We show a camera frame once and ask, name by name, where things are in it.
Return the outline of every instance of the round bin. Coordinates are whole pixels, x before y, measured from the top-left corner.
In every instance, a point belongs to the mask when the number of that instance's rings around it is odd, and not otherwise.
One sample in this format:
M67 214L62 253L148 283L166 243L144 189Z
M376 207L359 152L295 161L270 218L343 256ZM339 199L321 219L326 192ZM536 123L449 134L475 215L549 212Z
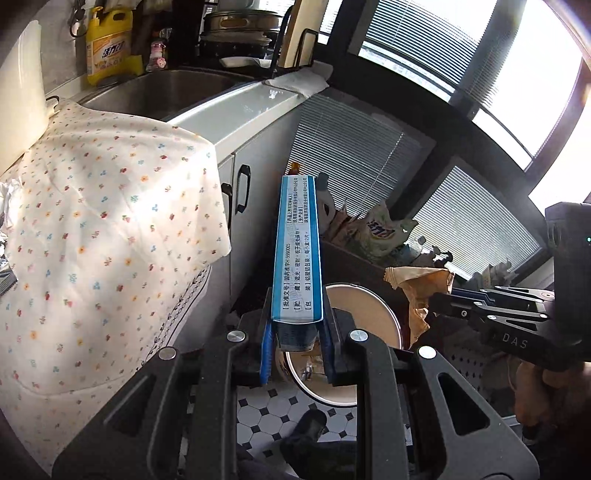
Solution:
M345 310L355 325L380 337L387 345L401 348L400 325L394 312L374 292L359 285L338 283L326 286L330 306ZM355 407L357 388L333 387L323 374L318 340L309 352L280 352L275 356L280 372L310 398L332 407Z

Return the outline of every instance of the kitchen sink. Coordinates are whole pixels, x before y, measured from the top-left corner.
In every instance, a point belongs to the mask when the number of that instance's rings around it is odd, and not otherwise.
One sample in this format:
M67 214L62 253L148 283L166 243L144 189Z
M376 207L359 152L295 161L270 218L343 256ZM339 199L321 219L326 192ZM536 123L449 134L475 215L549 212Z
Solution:
M78 103L103 112L166 120L251 80L244 75L206 69L160 70L93 92Z

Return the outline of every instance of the black cabinet handle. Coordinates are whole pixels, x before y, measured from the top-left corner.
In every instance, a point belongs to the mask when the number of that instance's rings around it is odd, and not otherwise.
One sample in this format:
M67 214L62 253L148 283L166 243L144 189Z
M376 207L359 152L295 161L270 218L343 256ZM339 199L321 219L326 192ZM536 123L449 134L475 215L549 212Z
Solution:
M246 198L244 199L244 205L236 205L236 213L244 213L246 207L248 206L248 196L251 194L251 167L250 165L241 165L240 170L238 170L238 181L236 182L236 191L240 191L240 175L246 175L247 182L246 182Z
M230 228L232 227L232 205L233 205L233 193L232 193L232 185L229 183L222 183L222 193L228 196L228 208L230 211L228 212L228 233L230 233Z

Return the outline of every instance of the floral fabric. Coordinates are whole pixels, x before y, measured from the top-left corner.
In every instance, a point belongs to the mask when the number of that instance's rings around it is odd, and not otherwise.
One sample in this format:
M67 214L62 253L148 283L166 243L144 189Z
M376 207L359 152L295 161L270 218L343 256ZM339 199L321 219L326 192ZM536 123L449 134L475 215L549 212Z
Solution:
M177 127L60 104L0 179L22 190L0 297L0 408L47 471L180 328L170 315L230 250L213 145Z

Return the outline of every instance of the cabinet door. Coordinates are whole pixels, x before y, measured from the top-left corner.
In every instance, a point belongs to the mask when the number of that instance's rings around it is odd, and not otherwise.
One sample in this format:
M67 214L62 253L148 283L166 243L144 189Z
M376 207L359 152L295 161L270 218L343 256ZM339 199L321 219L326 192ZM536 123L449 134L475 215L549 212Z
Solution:
M226 157L218 165L220 185L222 186L226 221L231 222L232 213L232 169L234 155ZM174 346L182 352L201 348L210 336L216 322L221 322L230 312L230 256L226 255L212 264L209 274L207 292L202 300L192 308L183 330L177 337Z
M277 218L281 177L285 173L300 109L273 122L236 150L230 297L232 304L253 273Z

